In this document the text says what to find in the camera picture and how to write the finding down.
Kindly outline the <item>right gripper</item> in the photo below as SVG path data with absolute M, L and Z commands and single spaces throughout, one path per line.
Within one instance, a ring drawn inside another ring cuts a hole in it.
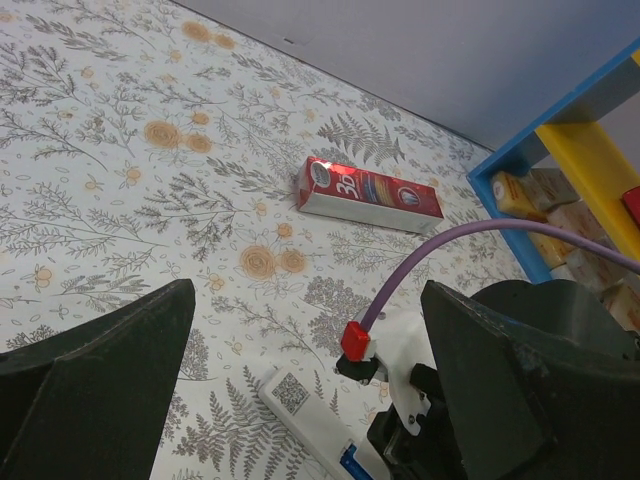
M 375 417 L 367 439 L 393 479 L 465 479 L 467 473 L 437 371 L 417 364 L 409 384 L 417 389 L 420 399 L 431 403 L 427 413 L 415 417 L 419 434 L 410 434 L 397 409 L 390 407 Z

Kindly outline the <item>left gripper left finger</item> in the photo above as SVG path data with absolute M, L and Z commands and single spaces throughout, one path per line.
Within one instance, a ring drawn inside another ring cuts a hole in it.
M 1 356 L 4 479 L 147 479 L 195 311 L 175 280 Z

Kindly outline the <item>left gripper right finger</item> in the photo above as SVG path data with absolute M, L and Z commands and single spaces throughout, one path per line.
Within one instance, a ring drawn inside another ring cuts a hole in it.
M 430 281 L 421 305 L 469 478 L 638 477 L 639 336 L 586 287 Z

